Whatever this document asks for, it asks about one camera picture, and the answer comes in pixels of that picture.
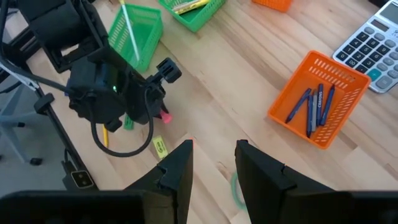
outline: calculator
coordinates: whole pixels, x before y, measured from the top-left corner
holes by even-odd
[[[361,26],[333,59],[361,73],[370,89],[385,93],[398,82],[398,0],[391,0]]]

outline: yellow paper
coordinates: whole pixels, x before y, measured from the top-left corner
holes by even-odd
[[[152,139],[154,146],[156,148],[157,155],[160,159],[165,158],[169,152],[167,152],[166,145],[164,144],[162,136],[156,136]]]

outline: green basket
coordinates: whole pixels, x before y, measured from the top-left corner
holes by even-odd
[[[144,72],[148,69],[157,43],[162,36],[162,15],[158,9],[132,4],[126,4],[126,9],[136,39],[139,61],[137,61],[134,53],[126,20],[121,8],[109,32],[109,44],[138,72]]]
[[[178,15],[173,11],[176,5],[190,2],[192,0],[159,0],[159,3],[165,7],[176,20],[184,24],[192,32],[198,31],[212,17],[212,15],[224,4],[225,0],[210,0],[206,6],[199,7],[192,11]]]

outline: orange basket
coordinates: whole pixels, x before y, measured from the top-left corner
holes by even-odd
[[[252,0],[254,3],[262,4],[263,6],[267,6],[281,12],[287,12],[292,1],[293,0]]]
[[[342,65],[326,55],[311,51],[272,104],[268,116],[310,143],[321,149],[326,149],[358,104],[370,82],[371,79],[368,76]],[[322,113],[325,109],[329,89],[333,84],[335,84],[335,94],[326,124],[319,126],[312,133],[311,138],[308,138],[306,135],[307,100],[289,123],[285,124],[285,120],[305,90],[311,88],[314,91],[321,83],[323,84]]]

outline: wooden desk surface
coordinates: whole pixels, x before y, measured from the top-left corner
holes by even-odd
[[[155,0],[130,0],[162,9]],[[96,6],[107,29],[118,7]],[[237,139],[334,189],[398,189],[398,88],[364,95],[329,150],[321,151],[266,117],[266,111],[309,50],[331,55],[377,8],[364,0],[296,0],[286,14],[229,0],[193,34],[164,9],[164,34],[148,76],[165,57],[183,72],[164,83],[165,103],[174,115],[155,122],[169,150],[194,138],[194,180],[189,223],[248,223],[233,202],[229,180],[235,171]],[[16,35],[21,16],[9,21]],[[34,73],[65,83],[43,51],[29,62]],[[100,189],[123,189],[159,161],[151,145],[138,156],[120,159],[102,153],[89,123],[68,108],[68,98],[42,85],[56,98],[54,111]],[[110,134],[110,148],[131,151],[143,143],[147,126]]]

